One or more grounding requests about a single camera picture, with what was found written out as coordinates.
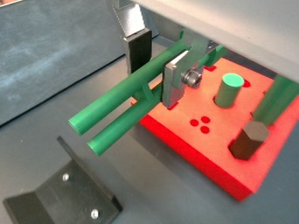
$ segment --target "black metal bracket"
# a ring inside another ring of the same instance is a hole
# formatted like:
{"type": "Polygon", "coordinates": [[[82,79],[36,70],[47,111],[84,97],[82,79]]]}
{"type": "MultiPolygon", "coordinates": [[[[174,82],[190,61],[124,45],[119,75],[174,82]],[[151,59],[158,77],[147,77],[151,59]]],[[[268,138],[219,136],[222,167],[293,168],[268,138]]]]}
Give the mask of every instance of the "black metal bracket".
{"type": "Polygon", "coordinates": [[[4,200],[15,224],[108,224],[122,211],[116,196],[92,175],[71,147],[72,160],[34,191],[4,200]]]}

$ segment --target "red base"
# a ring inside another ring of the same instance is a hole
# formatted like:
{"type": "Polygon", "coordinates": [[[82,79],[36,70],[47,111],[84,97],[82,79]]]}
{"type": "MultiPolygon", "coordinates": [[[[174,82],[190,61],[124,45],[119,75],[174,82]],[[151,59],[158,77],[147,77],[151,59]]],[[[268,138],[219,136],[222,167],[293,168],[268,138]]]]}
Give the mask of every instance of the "red base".
{"type": "Polygon", "coordinates": [[[236,200],[258,191],[299,118],[297,97],[254,157],[243,161],[231,156],[228,145],[271,84],[271,79],[222,59],[212,72],[204,71],[200,88],[186,88],[179,104],[171,110],[159,104],[140,122],[236,200]],[[220,108],[212,99],[227,73],[247,81],[234,106],[220,108]]]}

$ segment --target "metal bracket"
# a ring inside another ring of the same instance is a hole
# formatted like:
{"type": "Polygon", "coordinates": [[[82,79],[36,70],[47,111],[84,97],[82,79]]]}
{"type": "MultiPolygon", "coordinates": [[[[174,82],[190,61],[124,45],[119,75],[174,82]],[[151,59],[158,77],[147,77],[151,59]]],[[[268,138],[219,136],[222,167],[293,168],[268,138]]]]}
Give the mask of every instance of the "metal bracket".
{"type": "Polygon", "coordinates": [[[214,42],[187,29],[183,31],[182,41],[191,50],[180,53],[166,64],[163,71],[163,105],[167,108],[183,98],[186,85],[192,88],[199,86],[203,67],[198,67],[198,61],[216,47],[214,42]]]}
{"type": "Polygon", "coordinates": [[[128,0],[114,0],[112,9],[122,31],[127,73],[131,74],[152,57],[152,32],[146,28],[139,4],[128,0]]]}
{"type": "Polygon", "coordinates": [[[110,223],[122,211],[116,196],[91,175],[63,138],[72,160],[34,191],[4,200],[15,224],[110,223]]]}

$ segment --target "green cylinder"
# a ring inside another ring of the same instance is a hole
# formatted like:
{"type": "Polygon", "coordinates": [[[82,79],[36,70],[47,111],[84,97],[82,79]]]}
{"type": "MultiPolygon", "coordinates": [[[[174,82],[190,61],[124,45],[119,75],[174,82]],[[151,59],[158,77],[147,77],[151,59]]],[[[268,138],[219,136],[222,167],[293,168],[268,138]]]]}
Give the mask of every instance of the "green cylinder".
{"type": "Polygon", "coordinates": [[[266,97],[254,112],[254,120],[264,125],[272,125],[283,114],[287,106],[299,94],[299,84],[285,76],[275,77],[275,83],[266,93],[266,97]]]}
{"type": "Polygon", "coordinates": [[[238,97],[239,90],[244,84],[244,79],[235,73],[227,73],[222,77],[219,92],[215,98],[215,103],[222,108],[232,106],[238,97]]]}
{"type": "Polygon", "coordinates": [[[70,125],[80,135],[142,89],[143,83],[148,83],[162,73],[164,62],[186,49],[188,46],[179,40],[70,119],[70,125]]]}
{"type": "Polygon", "coordinates": [[[154,88],[154,99],[143,99],[119,116],[119,118],[88,141],[88,147],[100,156],[116,140],[130,131],[139,120],[147,115],[162,98],[162,84],[154,88]]]}

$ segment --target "screw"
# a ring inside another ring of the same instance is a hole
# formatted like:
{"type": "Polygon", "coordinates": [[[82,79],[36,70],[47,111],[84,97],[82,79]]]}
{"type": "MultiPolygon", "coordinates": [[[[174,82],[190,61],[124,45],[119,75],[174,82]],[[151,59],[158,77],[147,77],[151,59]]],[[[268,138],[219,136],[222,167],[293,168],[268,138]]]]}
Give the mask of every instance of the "screw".
{"type": "Polygon", "coordinates": [[[190,69],[186,73],[182,74],[182,82],[191,88],[196,88],[202,82],[202,74],[190,69]]]}
{"type": "Polygon", "coordinates": [[[99,217],[99,210],[98,210],[98,209],[94,209],[94,210],[91,211],[90,216],[91,216],[92,220],[95,220],[95,219],[99,217]]]}
{"type": "Polygon", "coordinates": [[[62,180],[63,180],[64,182],[67,182],[67,181],[70,180],[70,178],[71,178],[71,175],[66,172],[66,173],[62,175],[62,180]]]}

